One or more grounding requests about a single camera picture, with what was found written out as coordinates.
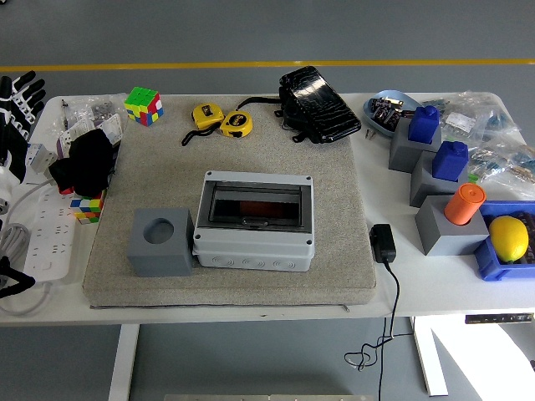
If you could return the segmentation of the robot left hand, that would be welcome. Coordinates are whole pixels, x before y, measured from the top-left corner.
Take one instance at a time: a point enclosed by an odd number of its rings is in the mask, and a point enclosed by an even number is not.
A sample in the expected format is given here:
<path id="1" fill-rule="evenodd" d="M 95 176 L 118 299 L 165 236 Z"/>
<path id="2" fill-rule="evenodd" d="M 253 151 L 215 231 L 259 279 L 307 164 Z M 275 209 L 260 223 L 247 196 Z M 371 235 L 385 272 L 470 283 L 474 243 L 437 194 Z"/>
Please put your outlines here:
<path id="1" fill-rule="evenodd" d="M 45 81 L 31 70 L 11 79 L 1 77 L 1 172 L 22 183 L 31 127 L 43 110 Z"/>

